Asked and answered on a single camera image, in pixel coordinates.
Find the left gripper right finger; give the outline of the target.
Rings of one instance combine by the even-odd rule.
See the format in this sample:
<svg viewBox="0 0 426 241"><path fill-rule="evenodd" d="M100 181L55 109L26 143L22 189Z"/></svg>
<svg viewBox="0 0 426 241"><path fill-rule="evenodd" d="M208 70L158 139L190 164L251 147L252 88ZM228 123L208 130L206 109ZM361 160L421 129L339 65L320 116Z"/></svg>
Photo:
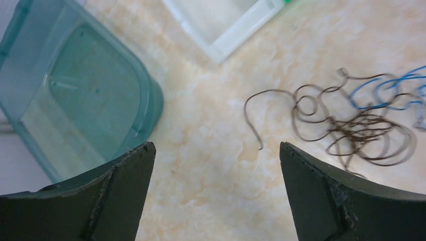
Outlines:
<svg viewBox="0 0 426 241"><path fill-rule="evenodd" d="M280 144L299 240L425 240L425 195L384 186Z"/></svg>

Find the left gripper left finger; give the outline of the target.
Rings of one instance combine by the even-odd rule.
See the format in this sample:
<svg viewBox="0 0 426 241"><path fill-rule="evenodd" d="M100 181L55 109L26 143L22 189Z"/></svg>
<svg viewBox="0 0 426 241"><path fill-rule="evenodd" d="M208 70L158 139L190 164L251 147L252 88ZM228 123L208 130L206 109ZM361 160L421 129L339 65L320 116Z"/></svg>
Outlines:
<svg viewBox="0 0 426 241"><path fill-rule="evenodd" d="M1 240L135 240L154 168L145 142L36 192L1 196Z"/></svg>

